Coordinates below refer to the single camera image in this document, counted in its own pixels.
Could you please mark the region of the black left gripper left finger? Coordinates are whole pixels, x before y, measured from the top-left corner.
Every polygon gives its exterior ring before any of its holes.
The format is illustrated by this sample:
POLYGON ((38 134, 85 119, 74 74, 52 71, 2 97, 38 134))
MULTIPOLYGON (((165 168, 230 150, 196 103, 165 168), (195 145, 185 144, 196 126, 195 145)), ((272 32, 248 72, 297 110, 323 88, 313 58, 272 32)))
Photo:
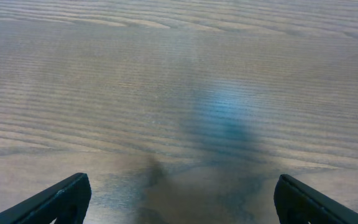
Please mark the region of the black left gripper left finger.
POLYGON ((91 199, 90 181, 76 173, 0 213, 0 224, 82 224, 91 199))

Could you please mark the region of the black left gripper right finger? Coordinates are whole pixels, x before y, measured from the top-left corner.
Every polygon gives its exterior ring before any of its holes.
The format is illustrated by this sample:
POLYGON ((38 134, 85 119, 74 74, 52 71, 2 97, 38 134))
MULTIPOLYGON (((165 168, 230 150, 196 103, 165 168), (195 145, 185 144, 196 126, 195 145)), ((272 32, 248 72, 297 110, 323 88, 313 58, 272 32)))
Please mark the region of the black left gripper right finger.
POLYGON ((358 224, 358 213, 288 175, 280 175, 273 201, 281 224, 358 224))

